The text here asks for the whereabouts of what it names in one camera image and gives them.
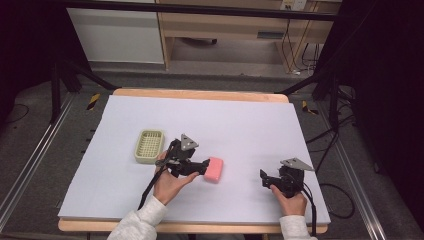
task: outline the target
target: gray floor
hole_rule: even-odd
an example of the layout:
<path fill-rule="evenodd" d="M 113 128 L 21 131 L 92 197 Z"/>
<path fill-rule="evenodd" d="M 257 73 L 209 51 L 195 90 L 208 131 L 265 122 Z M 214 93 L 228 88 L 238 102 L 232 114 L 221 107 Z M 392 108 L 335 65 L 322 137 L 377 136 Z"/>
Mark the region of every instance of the gray floor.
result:
<path fill-rule="evenodd" d="M 304 79 L 308 76 L 308 71 L 302 71 L 300 75 L 287 74 L 282 68 L 275 46 L 271 43 L 218 40 L 217 45 L 211 45 L 209 42 L 179 39 L 167 71 L 133 68 L 126 69 L 125 72 L 113 69 L 98 74 L 111 83 L 127 87 L 274 92 Z M 89 145 L 87 139 L 94 134 L 93 130 L 101 119 L 110 92 L 91 81 L 83 78 L 81 80 L 83 89 L 79 94 L 70 96 L 74 100 L 68 115 L 37 165 L 20 200 L 16 202 L 7 223 L 0 226 L 2 233 L 30 234 L 31 237 L 26 239 L 59 239 L 59 236 L 85 238 L 84 233 L 63 233 L 57 228 L 58 203 L 66 194 L 84 150 Z M 305 140 L 327 130 L 327 101 L 314 102 L 310 96 L 312 89 L 313 85 L 308 86 L 289 97 L 290 102 L 295 105 Z M 93 93 L 101 93 L 101 97 L 95 108 L 87 111 L 85 108 Z M 319 110 L 319 114 L 303 111 L 304 100 L 310 108 Z M 15 179 L 19 177 L 48 127 L 49 101 L 48 83 L 24 90 L 16 99 L 17 105 L 9 120 L 23 116 L 26 107 L 29 109 L 28 113 L 20 120 L 4 125 L 0 130 L 1 201 L 7 198 Z M 351 114 L 349 107 L 343 107 L 340 112 L 340 119 Z M 390 179 L 374 172 L 372 156 L 368 154 L 358 129 L 352 124 L 354 118 L 352 121 L 341 127 L 338 145 L 331 148 L 317 174 L 320 183 L 337 185 L 350 196 L 354 195 L 357 189 L 352 188 L 346 176 L 342 164 L 343 154 L 340 154 L 342 149 L 363 187 L 378 223 L 381 224 L 383 236 L 386 239 L 424 239 L 424 234 Z M 314 165 L 318 164 L 323 155 L 323 151 L 316 150 L 325 149 L 330 137 L 329 135 L 308 144 Z M 358 202 L 352 217 L 336 217 L 335 215 L 345 216 L 350 213 L 352 206 L 349 198 L 331 187 L 323 186 L 322 191 L 332 214 L 332 223 L 327 233 L 319 236 L 320 239 L 372 238 L 366 224 L 367 213 L 361 212 Z M 106 236 L 107 233 L 93 233 L 91 237 L 105 239 Z M 282 237 L 272 235 L 271 239 Z"/>

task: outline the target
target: white sleeve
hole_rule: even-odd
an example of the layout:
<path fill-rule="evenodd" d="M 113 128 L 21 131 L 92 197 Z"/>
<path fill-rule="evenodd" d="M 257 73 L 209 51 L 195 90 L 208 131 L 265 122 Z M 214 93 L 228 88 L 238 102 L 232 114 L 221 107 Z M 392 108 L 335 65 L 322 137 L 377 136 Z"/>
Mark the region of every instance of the white sleeve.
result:
<path fill-rule="evenodd" d="M 290 215 L 282 217 L 280 218 L 280 226 L 284 240 L 316 239 L 309 235 L 304 216 Z"/>
<path fill-rule="evenodd" d="M 140 210 L 128 213 L 110 233 L 108 240 L 156 239 L 155 227 L 167 211 L 166 206 L 152 196 Z"/>

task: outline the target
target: table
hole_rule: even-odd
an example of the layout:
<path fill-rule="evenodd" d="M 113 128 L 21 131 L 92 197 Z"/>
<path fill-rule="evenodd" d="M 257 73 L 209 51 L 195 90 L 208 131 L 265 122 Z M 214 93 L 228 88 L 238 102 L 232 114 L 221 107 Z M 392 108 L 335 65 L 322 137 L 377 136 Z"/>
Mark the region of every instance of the table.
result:
<path fill-rule="evenodd" d="M 176 99 L 207 99 L 226 101 L 251 102 L 283 102 L 288 103 L 284 95 L 253 92 L 211 92 L 189 90 L 158 90 L 158 89 L 118 89 L 116 96 L 141 96 Z M 62 231 L 108 232 L 118 224 L 116 220 L 78 219 L 62 217 L 59 229 Z M 317 233 L 324 233 L 326 224 L 317 226 Z M 281 233 L 279 224 L 202 224 L 202 223 L 160 223 L 157 231 L 162 233 Z"/>

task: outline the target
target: green basket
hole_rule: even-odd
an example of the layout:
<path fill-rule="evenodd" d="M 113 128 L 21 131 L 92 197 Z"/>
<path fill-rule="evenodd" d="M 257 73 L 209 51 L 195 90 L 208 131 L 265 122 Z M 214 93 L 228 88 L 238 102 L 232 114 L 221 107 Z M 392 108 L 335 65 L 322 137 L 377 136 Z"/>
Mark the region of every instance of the green basket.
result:
<path fill-rule="evenodd" d="M 135 148 L 135 159 L 139 163 L 154 164 L 163 148 L 163 132 L 160 130 L 144 130 L 138 137 Z"/>

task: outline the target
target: pink sponge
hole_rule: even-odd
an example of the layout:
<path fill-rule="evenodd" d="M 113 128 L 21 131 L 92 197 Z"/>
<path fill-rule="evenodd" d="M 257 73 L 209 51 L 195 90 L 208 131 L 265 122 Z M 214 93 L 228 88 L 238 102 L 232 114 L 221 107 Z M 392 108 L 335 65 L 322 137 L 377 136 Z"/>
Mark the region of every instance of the pink sponge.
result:
<path fill-rule="evenodd" d="M 219 178 L 221 177 L 221 171 L 222 166 L 224 165 L 224 161 L 215 157 L 210 157 L 209 160 L 209 167 L 203 177 L 206 181 L 218 183 Z"/>

